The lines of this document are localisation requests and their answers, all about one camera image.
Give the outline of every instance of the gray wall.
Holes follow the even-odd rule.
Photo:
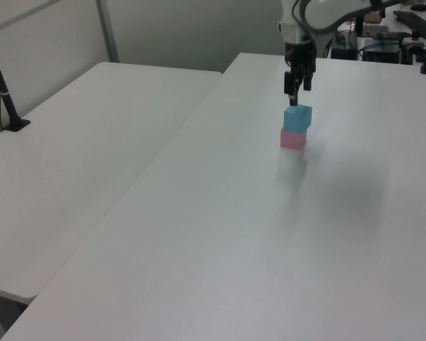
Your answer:
[[[1,71],[21,116],[107,60],[95,0],[61,0],[0,30]]]
[[[240,52],[284,52],[280,0],[104,3],[121,63],[224,72]]]

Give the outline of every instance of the wire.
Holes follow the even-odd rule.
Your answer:
[[[333,39],[330,39],[329,42],[326,44],[323,55],[322,55],[323,58],[328,58],[329,51],[332,47],[332,41]]]
[[[1,123],[1,95],[0,95],[0,129],[3,131],[3,124]]]
[[[295,3],[292,6],[293,20],[295,20],[295,22],[302,27],[303,31],[306,33],[306,35],[309,37],[309,39],[312,40],[311,33],[307,30],[306,26],[300,20],[298,20],[298,18],[295,16],[295,7],[298,5],[299,2],[300,2],[300,0],[296,0]]]
[[[417,43],[409,43],[409,44],[407,44],[406,45],[406,47],[405,47],[406,49],[407,49],[407,52],[408,53],[412,53],[412,54],[414,54],[415,56],[419,56],[419,57],[421,57],[423,60],[424,60],[424,62],[426,62],[426,54],[424,54],[424,53],[417,53],[415,50],[421,50],[422,52],[424,51],[424,49],[423,49],[423,47],[420,45],[420,44],[417,44]]]
[[[352,32],[352,20],[350,20],[350,28],[349,28],[349,45],[356,51],[356,53],[358,53],[358,55],[361,57],[361,59],[363,59],[363,55],[360,53],[360,51],[358,51],[358,48],[351,43],[350,40],[350,34]]]
[[[375,44],[367,45],[367,46],[365,46],[364,48],[360,48],[360,49],[358,50],[358,52],[368,50],[369,48],[377,48],[377,47],[379,47],[379,46],[387,46],[387,45],[397,45],[397,46],[399,46],[399,44],[398,44],[398,43],[384,43],[384,44],[382,44],[382,43],[375,43]]]

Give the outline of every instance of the black device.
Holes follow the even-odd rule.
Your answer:
[[[356,60],[356,32],[337,32],[332,40],[332,59]]]
[[[403,0],[369,0],[371,6],[339,15],[339,18],[328,26],[318,28],[310,25],[306,19],[306,10],[310,0],[296,0],[292,6],[292,18],[301,30],[296,31],[297,38],[285,42],[285,63],[290,71],[284,74],[284,93],[289,96],[290,105],[298,105],[298,90],[301,84],[305,91],[312,87],[312,76],[316,71],[316,45],[313,35],[329,34],[350,18],[358,18],[372,11],[382,11],[386,7],[400,4]]]
[[[399,45],[403,43],[404,38],[410,38],[412,35],[407,32],[384,32],[376,33],[372,36],[376,40],[396,40]]]
[[[388,32],[388,26],[385,25],[363,25],[361,36],[364,38],[371,38],[379,33]]]
[[[355,32],[358,37],[363,33],[364,16],[357,16],[355,18]]]
[[[379,40],[366,39],[363,47],[363,61],[399,64],[399,43],[396,40],[387,40],[384,43]]]
[[[23,127],[30,124],[30,121],[27,119],[22,119],[17,115],[16,108],[14,106],[13,100],[11,99],[11,95],[9,94],[8,87],[6,86],[5,79],[1,74],[0,70],[0,98],[3,100],[5,104],[6,111],[9,115],[9,125],[4,127],[4,130],[9,131],[19,131]]]
[[[398,20],[409,28],[420,32],[420,35],[426,39],[426,20],[420,18],[415,13],[394,11],[394,15]]]
[[[426,12],[425,4],[415,4],[410,7],[412,11]]]

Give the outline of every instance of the white table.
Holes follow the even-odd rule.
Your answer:
[[[0,296],[29,303],[220,78],[102,63],[0,134]]]
[[[4,341],[426,340],[426,76],[319,60],[292,151],[285,70],[240,55]]]

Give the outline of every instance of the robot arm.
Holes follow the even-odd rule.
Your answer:
[[[298,90],[303,83],[311,90],[317,49],[315,36],[332,33],[343,22],[355,16],[399,4],[403,0],[281,0],[283,20],[281,33],[285,43],[284,93],[290,105],[298,105]]]

